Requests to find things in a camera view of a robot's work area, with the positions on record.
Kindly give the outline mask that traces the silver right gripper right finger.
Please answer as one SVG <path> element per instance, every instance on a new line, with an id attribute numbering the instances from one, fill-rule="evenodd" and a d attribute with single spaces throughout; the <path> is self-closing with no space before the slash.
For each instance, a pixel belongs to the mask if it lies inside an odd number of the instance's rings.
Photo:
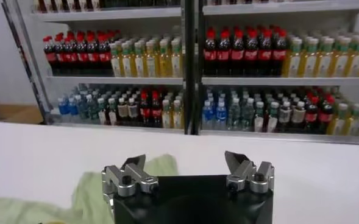
<path id="1" fill-rule="evenodd" d="M 274 190 L 275 168 L 272 163 L 262 161 L 257 166 L 246 155 L 225 151 L 230 174 L 226 176 L 226 186 L 232 193 L 249 189 L 256 194 Z"/>

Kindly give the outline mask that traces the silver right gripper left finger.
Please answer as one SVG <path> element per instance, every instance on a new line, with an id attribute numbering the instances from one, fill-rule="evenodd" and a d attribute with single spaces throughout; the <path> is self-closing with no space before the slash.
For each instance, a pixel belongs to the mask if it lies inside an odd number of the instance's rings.
<path id="1" fill-rule="evenodd" d="M 159 190 L 158 177 L 144 171 L 146 155 L 127 158 L 121 167 L 105 166 L 102 175 L 102 194 L 109 210 L 114 210 L 115 197 L 133 197 L 138 191 L 154 195 Z"/>

